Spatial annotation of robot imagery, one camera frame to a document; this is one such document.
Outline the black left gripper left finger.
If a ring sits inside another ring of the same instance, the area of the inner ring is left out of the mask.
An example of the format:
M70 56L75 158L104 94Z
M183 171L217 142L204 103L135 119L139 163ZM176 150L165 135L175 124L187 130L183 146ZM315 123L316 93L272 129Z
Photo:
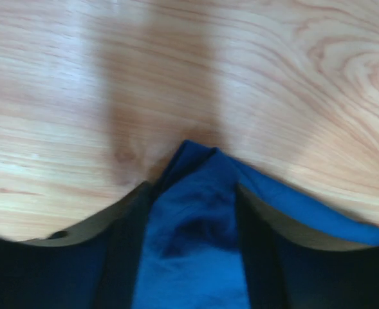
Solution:
M45 239L0 238L0 308L130 308L151 184Z

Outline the blue printed t shirt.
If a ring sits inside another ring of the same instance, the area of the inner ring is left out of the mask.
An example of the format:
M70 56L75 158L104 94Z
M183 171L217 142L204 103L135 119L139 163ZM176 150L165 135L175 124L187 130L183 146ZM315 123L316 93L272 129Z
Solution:
M222 153L184 141L154 191L134 308L251 308L236 220L236 187L271 208L344 241L379 246L379 228Z

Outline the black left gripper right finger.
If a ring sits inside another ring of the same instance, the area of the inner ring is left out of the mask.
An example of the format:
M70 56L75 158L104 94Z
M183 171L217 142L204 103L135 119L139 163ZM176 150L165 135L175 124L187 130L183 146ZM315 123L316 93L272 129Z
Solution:
M251 308L379 308L379 246L313 230L236 187Z

